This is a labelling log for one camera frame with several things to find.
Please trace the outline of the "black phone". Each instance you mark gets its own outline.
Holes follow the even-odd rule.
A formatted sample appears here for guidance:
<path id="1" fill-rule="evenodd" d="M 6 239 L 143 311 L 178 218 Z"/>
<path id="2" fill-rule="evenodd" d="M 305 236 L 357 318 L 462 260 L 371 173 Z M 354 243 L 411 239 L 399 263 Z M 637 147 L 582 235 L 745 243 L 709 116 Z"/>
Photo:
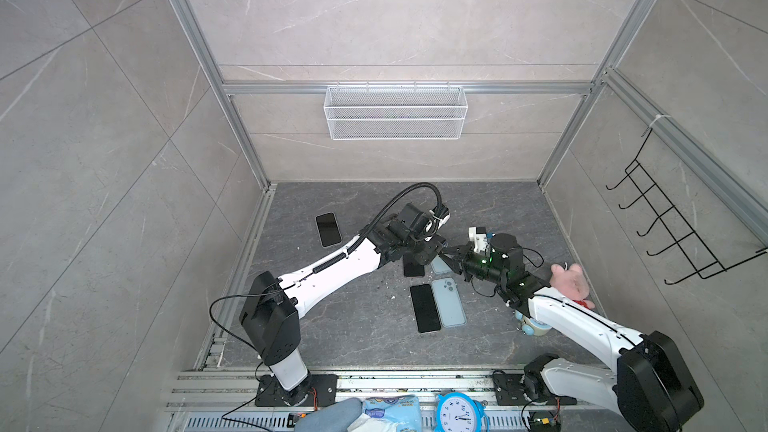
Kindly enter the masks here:
<path id="1" fill-rule="evenodd" d="M 409 278 L 424 277 L 425 267 L 414 260 L 403 258 L 403 274 Z"/>
<path id="2" fill-rule="evenodd" d="M 324 248 L 335 246 L 342 242 L 336 215 L 333 212 L 323 213 L 315 217 L 315 223 Z"/>

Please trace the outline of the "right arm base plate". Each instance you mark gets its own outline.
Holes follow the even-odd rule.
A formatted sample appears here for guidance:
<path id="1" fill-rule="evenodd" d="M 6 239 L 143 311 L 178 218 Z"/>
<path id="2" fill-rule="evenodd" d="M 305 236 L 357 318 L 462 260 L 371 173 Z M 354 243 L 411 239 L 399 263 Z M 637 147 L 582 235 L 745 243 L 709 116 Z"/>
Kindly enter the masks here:
<path id="1" fill-rule="evenodd" d="M 568 396 L 555 396 L 545 390 L 542 383 L 524 372 L 494 370 L 492 388 L 500 406 L 547 405 L 573 406 L 577 400 Z"/>

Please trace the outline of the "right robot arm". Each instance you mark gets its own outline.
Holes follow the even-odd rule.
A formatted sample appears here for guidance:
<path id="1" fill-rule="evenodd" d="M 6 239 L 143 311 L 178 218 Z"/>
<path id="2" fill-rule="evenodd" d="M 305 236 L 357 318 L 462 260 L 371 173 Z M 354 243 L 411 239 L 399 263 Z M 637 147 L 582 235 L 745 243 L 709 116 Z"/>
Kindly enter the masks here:
<path id="1" fill-rule="evenodd" d="M 705 405 L 676 343 L 654 331 L 643 334 L 594 312 L 578 265 L 543 279 L 526 266 L 515 236 L 472 234 L 440 258 L 466 281 L 493 284 L 495 293 L 522 318 L 554 329 L 600 360 L 576 364 L 543 354 L 524 369 L 526 400 L 544 404 L 569 397 L 611 410 L 636 431 L 680 431 Z"/>

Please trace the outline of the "grey-green phone case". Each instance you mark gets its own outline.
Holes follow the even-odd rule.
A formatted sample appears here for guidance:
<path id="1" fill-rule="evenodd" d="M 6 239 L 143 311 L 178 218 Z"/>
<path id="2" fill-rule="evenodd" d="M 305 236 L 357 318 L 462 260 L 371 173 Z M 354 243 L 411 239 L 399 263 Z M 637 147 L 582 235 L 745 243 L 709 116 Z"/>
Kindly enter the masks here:
<path id="1" fill-rule="evenodd" d="M 455 328 L 467 323 L 457 283 L 452 278 L 433 281 L 431 290 L 438 317 L 443 328 Z"/>

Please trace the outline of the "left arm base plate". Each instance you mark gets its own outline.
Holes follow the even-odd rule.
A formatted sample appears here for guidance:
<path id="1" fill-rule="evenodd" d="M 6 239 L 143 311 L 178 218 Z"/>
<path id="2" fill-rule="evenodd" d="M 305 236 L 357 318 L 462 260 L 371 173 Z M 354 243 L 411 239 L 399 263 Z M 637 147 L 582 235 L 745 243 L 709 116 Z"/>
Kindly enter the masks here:
<path id="1" fill-rule="evenodd" d="M 256 407 L 326 407 L 336 402 L 339 376 L 335 374 L 309 374 L 295 389 L 282 388 L 272 375 L 259 378 Z"/>

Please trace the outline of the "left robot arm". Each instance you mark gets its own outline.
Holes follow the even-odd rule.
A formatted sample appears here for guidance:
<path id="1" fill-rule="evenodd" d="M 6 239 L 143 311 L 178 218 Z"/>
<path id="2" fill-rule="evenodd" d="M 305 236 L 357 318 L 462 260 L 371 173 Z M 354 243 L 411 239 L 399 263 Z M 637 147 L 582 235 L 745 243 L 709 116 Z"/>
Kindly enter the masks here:
<path id="1" fill-rule="evenodd" d="M 239 323 L 285 393 L 310 387 L 310 372 L 299 351 L 301 319 L 347 283 L 405 254 L 431 262 L 445 246 L 437 231 L 449 218 L 444 205 L 422 211 L 408 203 L 400 213 L 368 224 L 345 246 L 304 268 L 279 277 L 263 272 L 253 280 Z"/>

